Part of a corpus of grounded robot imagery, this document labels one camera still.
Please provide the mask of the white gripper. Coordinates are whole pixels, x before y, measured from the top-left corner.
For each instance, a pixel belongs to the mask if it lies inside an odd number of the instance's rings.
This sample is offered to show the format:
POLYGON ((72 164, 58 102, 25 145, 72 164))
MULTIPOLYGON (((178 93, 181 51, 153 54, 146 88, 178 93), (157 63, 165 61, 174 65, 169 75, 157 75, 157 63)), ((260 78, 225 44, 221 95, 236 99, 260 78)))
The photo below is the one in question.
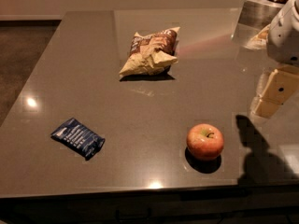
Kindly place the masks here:
MULTIPOLYGON (((288 0, 271 21, 266 46, 268 56, 276 62, 299 65, 299 0, 288 0)), ((263 72, 256 86, 252 113, 271 118, 298 89, 298 66, 263 72)))

